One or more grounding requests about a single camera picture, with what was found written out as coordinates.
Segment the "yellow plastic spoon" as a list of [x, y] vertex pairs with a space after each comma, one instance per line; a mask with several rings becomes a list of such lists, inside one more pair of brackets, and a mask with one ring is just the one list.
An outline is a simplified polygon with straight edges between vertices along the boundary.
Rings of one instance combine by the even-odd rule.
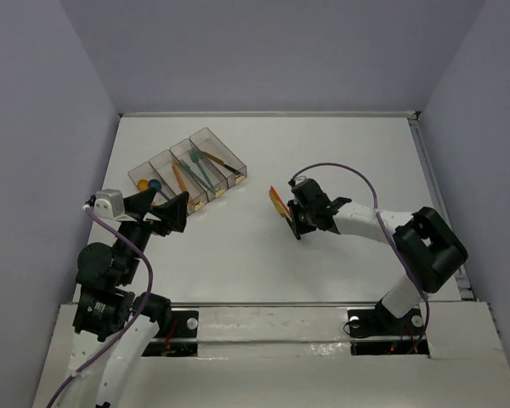
[[142, 178], [138, 183], [137, 187], [139, 189], [139, 192], [141, 194], [142, 199], [148, 204], [148, 205], [155, 205], [155, 196], [156, 196], [156, 189], [150, 186], [150, 182]]

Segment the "dark blue plastic spoon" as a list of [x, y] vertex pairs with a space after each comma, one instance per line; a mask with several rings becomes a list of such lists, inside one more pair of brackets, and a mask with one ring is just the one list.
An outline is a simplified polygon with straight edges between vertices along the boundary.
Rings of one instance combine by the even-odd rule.
[[148, 182], [148, 185], [150, 188], [155, 189], [163, 197], [163, 199], [165, 201], [169, 201], [169, 197], [165, 193], [165, 191], [162, 189], [162, 183], [158, 179], [155, 179], [155, 178], [151, 179]]

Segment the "gold knife dark handle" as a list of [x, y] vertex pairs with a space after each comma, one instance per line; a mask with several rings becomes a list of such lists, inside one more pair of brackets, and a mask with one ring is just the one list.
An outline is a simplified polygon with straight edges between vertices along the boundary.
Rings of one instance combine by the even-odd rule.
[[270, 187], [270, 189], [269, 189], [269, 198], [270, 198], [271, 202], [273, 203], [273, 205], [275, 206], [275, 209], [278, 212], [278, 214], [283, 219], [286, 220], [286, 222], [287, 222], [288, 226], [290, 227], [290, 229], [292, 230], [292, 233], [295, 236], [295, 238], [297, 240], [300, 240], [301, 237], [295, 230], [294, 223], [292, 220], [292, 216], [289, 212], [289, 209], [286, 207], [286, 205], [284, 204], [284, 202], [282, 201], [282, 199], [280, 198], [280, 196], [278, 195], [278, 193], [275, 191], [275, 189], [273, 187]]

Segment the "orange plastic knife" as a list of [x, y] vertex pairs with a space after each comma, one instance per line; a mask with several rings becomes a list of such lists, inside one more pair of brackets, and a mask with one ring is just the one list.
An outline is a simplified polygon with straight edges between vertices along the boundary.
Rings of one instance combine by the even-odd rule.
[[269, 198], [273, 205], [275, 206], [276, 211], [280, 214], [283, 218], [290, 218], [291, 214], [289, 211], [289, 208], [284, 203], [284, 201], [281, 199], [277, 191], [273, 186], [269, 187]]

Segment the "teal chopstick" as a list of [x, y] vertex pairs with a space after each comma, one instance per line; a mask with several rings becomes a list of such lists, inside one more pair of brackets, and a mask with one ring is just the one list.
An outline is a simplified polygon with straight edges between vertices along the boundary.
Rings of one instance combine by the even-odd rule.
[[202, 178], [194, 171], [191, 169], [191, 167], [188, 165], [188, 163], [181, 159], [180, 160], [180, 163], [182, 164], [182, 166], [185, 168], [185, 170], [194, 178], [197, 180], [197, 182], [203, 186], [205, 188], [205, 190], [212, 190], [212, 186], [211, 185], [208, 185], [205, 181], [202, 180]]

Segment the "teal plastic fork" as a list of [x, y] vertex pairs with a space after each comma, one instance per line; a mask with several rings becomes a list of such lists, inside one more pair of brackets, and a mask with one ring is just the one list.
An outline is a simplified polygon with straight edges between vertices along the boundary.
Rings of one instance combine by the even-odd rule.
[[195, 149], [191, 149], [189, 151], [190, 159], [197, 165], [203, 179], [205, 180], [205, 186], [210, 190], [213, 191], [213, 184], [211, 179], [208, 177], [206, 171], [204, 170], [202, 164], [201, 164], [201, 158], [197, 151]]

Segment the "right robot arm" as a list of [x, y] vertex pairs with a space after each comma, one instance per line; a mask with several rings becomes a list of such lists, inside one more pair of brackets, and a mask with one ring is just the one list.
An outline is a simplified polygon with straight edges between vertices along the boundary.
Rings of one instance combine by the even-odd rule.
[[405, 269], [373, 308], [349, 314], [344, 330], [352, 338], [401, 335], [420, 315], [418, 306], [468, 260], [465, 246], [431, 207], [390, 212], [345, 197], [332, 200], [312, 178], [290, 186], [293, 198], [285, 218], [295, 237], [319, 230], [387, 244]]

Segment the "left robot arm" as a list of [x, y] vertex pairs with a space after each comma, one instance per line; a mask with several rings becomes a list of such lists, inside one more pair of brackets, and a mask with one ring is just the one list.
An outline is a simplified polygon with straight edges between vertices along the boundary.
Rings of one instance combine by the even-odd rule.
[[152, 291], [145, 248], [153, 235], [184, 231], [189, 195], [156, 205], [156, 194], [100, 190], [82, 208], [116, 240], [90, 243], [78, 255], [71, 357], [51, 407], [115, 407], [150, 340], [173, 322], [170, 300]]

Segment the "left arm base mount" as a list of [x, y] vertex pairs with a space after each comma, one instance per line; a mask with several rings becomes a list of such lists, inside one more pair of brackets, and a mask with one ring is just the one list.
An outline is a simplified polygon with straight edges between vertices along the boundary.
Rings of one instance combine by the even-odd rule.
[[160, 329], [143, 357], [196, 357], [198, 355], [199, 309], [174, 308], [172, 321]]

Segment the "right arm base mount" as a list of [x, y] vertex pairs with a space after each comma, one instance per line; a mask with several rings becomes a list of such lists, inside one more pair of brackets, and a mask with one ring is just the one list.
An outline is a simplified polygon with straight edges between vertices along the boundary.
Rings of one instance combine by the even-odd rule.
[[421, 310], [414, 308], [404, 317], [379, 320], [374, 309], [349, 309], [343, 332], [353, 356], [426, 355], [429, 346]]

